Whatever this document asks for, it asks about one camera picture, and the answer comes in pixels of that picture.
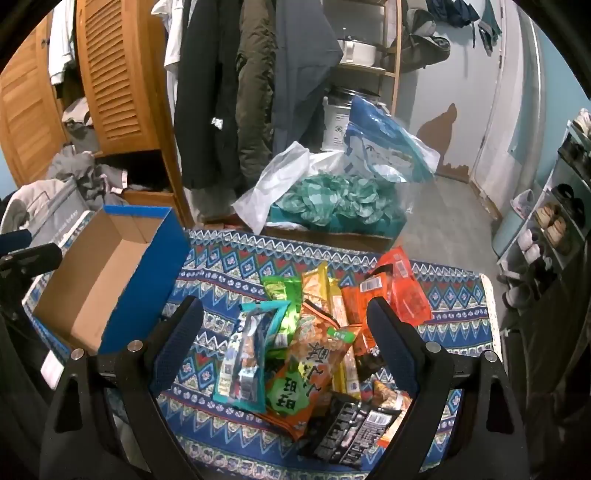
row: blue cardboard box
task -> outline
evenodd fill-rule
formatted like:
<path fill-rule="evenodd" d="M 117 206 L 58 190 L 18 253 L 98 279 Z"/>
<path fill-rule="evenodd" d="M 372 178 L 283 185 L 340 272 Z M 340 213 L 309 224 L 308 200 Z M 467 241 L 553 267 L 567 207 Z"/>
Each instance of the blue cardboard box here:
<path fill-rule="evenodd" d="M 172 209 L 105 206 L 66 251 L 33 316 L 71 348 L 119 351 L 158 322 L 189 249 Z"/>

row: black coat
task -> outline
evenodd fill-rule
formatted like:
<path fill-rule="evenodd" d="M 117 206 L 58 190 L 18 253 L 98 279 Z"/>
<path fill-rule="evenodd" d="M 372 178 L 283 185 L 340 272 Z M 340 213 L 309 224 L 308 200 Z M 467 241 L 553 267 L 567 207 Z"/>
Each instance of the black coat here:
<path fill-rule="evenodd" d="M 235 118 L 240 10 L 241 0 L 199 0 L 183 33 L 174 133 L 189 189 L 244 184 Z M 187 25 L 188 8 L 183 15 Z M 222 130 L 214 117 L 223 120 Z"/>

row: white plastic bag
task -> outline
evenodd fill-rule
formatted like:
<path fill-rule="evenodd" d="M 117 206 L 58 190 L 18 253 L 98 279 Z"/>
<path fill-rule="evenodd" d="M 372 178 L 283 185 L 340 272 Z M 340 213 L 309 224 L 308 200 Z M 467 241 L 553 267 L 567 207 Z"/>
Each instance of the white plastic bag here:
<path fill-rule="evenodd" d="M 256 185 L 232 204 L 238 216 L 255 234 L 260 234 L 271 205 L 301 178 L 331 171 L 339 163 L 340 151 L 310 154 L 310 150 L 293 142 L 277 154 L 261 173 Z"/>

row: gray floor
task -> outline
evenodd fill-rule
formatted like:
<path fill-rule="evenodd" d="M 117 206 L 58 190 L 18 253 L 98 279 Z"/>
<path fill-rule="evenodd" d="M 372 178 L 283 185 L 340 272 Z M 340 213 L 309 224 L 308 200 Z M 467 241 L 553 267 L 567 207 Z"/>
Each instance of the gray floor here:
<path fill-rule="evenodd" d="M 487 275 L 501 324 L 506 314 L 502 301 L 506 287 L 497 280 L 498 257 L 491 246 L 492 222 L 468 184 L 436 177 L 435 187 L 428 185 L 422 189 L 397 243 L 415 260 Z"/>

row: orange snack bag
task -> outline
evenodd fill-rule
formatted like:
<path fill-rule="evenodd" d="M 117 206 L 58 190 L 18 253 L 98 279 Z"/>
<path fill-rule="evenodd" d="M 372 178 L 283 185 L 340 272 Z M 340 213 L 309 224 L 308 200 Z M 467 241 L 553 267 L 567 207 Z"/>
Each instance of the orange snack bag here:
<path fill-rule="evenodd" d="M 299 439 L 360 330 L 360 326 L 340 328 L 330 315 L 306 300 L 285 365 L 265 386 L 267 412 L 259 414 L 260 418 Z"/>
<path fill-rule="evenodd" d="M 431 320 L 431 306 L 404 250 L 396 247 L 386 252 L 374 271 L 386 265 L 392 266 L 392 296 L 387 300 L 398 318 L 415 327 Z"/>
<path fill-rule="evenodd" d="M 374 337 L 369 331 L 367 309 L 368 303 L 375 297 L 384 297 L 390 302 L 391 279 L 385 272 L 364 280 L 356 287 L 342 288 L 343 301 L 350 325 L 361 325 L 361 334 L 353 344 L 355 356 L 365 355 L 376 346 Z"/>

